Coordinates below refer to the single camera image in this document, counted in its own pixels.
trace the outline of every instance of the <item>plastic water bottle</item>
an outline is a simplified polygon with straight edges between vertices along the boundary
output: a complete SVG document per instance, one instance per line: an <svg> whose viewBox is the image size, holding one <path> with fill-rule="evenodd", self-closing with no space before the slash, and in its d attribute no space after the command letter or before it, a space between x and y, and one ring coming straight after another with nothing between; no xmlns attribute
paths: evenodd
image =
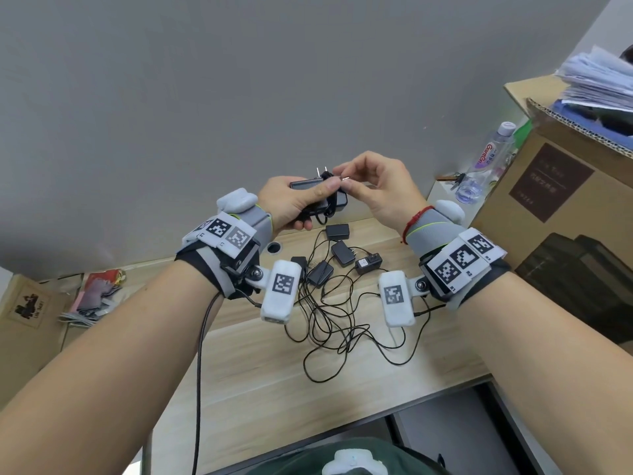
<svg viewBox="0 0 633 475"><path fill-rule="evenodd" d="M511 121L504 121L496 133L486 143L481 155L466 173L466 178L455 192L455 198L462 203L476 203L487 190L489 180L495 175L496 165L505 160L512 149L512 134L517 126Z"/></svg>

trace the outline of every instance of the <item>stack of papers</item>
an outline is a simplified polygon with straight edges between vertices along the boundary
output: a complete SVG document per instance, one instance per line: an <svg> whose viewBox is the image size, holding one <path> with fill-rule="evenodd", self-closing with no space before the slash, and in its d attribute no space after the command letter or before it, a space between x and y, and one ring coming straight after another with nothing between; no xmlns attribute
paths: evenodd
<svg viewBox="0 0 633 475"><path fill-rule="evenodd" d="M570 85L563 104L633 112L633 65L600 47L571 57L556 75Z"/></svg>

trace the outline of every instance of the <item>black wrist strap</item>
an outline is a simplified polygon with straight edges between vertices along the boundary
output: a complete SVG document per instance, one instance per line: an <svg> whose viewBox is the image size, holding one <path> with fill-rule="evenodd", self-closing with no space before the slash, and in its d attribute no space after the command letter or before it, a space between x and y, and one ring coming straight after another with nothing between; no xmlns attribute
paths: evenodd
<svg viewBox="0 0 633 475"><path fill-rule="evenodd" d="M504 273L507 273L508 271L512 271L512 268L510 268L508 262L505 262L502 259L495 260L493 263L490 264L490 271L488 271L486 275L484 275L477 283L475 283L475 286L472 287L463 298L460 306L463 305L463 303L466 302L470 297L472 297L472 295L481 292L481 290L486 288L489 284L494 282L497 278L501 277Z"/></svg>
<svg viewBox="0 0 633 475"><path fill-rule="evenodd" d="M204 275L204 277L209 280L214 287L218 289L219 292L222 292L222 287L220 286L220 282L216 278L215 274L211 271L209 265L202 259L200 254L197 252L199 248L205 247L206 245L202 241L197 241L192 243L191 245L183 248L176 254L176 260L182 260L190 264L197 271Z"/></svg>

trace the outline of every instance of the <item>wooden desk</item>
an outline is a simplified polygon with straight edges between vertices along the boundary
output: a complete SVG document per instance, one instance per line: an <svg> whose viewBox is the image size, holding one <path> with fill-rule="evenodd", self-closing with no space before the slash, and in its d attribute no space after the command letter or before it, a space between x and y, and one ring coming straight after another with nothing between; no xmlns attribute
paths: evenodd
<svg viewBox="0 0 633 475"><path fill-rule="evenodd" d="M388 270L404 270L409 277L420 273L416 257L400 242L396 232L374 219L350 223L350 229L348 246L380 253L382 266ZM308 256L317 233L318 230L281 236L278 239L283 245L281 253L263 255L262 265L270 268L278 258ZM316 260L325 256L326 246L317 251ZM167 263L170 262L128 270L125 291L136 290ZM335 272L348 270L338 267ZM363 291L376 288L380 273L369 273L354 285L354 302ZM345 283L329 299L344 300L348 287ZM422 300L414 301L414 308L422 310ZM298 307L295 310L289 331L305 334L303 313ZM393 343L377 297L363 297L356 319L370 323L372 332L383 343ZM409 357L422 321L407 328L405 346L389 354L393 360ZM400 342L400 330L394 330L393 334ZM403 367L387 363L376 346L364 339L349 354L340 375L316 384L306 378L302 365L303 357L312 347L308 342L298 344L289 340L283 327L262 322L259 310L248 302L224 303L202 349L198 473L207 474L343 425L392 412L488 375L481 359L460 334L455 314L444 309L433 312L415 356ZM342 361L343 356L336 352L319 351L309 360L309 370L315 377L325 378L335 373ZM154 429L153 474L191 472L195 400L194 361Z"/></svg>

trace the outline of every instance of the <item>human hand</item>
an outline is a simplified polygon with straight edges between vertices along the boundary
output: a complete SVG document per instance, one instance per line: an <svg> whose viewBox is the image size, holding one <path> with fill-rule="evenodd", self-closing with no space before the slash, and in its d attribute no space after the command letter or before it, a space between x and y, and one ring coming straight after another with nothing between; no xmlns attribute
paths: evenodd
<svg viewBox="0 0 633 475"><path fill-rule="evenodd" d="M273 237L281 230L312 230L312 220L294 221L301 210L329 197L341 186L341 179L331 176L309 190L293 190L290 182L305 180L300 176L274 176L259 191L258 205L272 216Z"/></svg>
<svg viewBox="0 0 633 475"><path fill-rule="evenodd" d="M341 182L341 188L365 203L376 220L401 235L413 215L429 205L404 163L373 151L366 151L339 165L332 173L341 178L349 176ZM362 182L369 182L376 188Z"/></svg>

